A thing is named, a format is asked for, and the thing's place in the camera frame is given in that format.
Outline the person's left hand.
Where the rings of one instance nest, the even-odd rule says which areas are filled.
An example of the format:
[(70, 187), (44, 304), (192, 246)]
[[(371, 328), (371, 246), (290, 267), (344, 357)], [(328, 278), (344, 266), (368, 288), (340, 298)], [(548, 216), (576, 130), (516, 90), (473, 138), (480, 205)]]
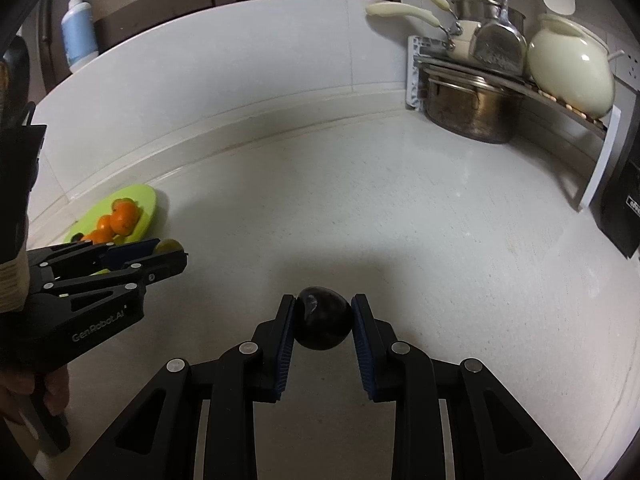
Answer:
[[(24, 420), (18, 410), (14, 396), (30, 396), (35, 392), (36, 382), (33, 374), (17, 373), (10, 370), (1, 372), (1, 417), (17, 425)], [(52, 415), (64, 412), (70, 403), (70, 374), (68, 367), (63, 366), (51, 373), (44, 380), (46, 391), (43, 402)]]

